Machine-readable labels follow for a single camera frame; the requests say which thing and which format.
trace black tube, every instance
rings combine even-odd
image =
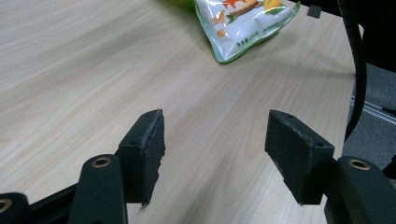
[[[359,30],[358,19],[353,7],[353,0],[338,0],[338,6],[343,17],[346,27],[346,34],[349,45],[352,49],[353,61],[355,63],[355,104],[353,106],[352,115],[346,126],[346,138],[352,134],[356,125],[361,118],[361,112],[364,108],[364,98],[366,95],[367,68],[366,56],[361,41],[361,32]]]

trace wooden table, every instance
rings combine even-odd
[[[323,223],[264,152],[270,109],[341,155],[354,67],[344,24],[297,17],[218,64],[193,12],[170,1],[5,1],[0,6],[0,192],[34,203],[114,153],[162,108],[166,155],[151,204],[130,223]]]

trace plastic food package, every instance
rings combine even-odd
[[[279,0],[195,0],[219,63],[230,62],[285,26],[300,9]]]

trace gray floor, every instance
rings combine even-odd
[[[395,73],[367,65],[368,105],[396,109],[395,87]],[[396,155],[396,124],[363,111],[355,131],[345,142],[343,155],[360,157],[383,169]]]

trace wood grain surface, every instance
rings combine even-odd
[[[270,109],[341,155],[354,67],[344,24],[301,8],[283,30],[218,64],[194,12],[167,0],[0,3],[0,193],[34,203],[114,153],[162,108],[166,155],[130,223],[324,223],[264,152]]]

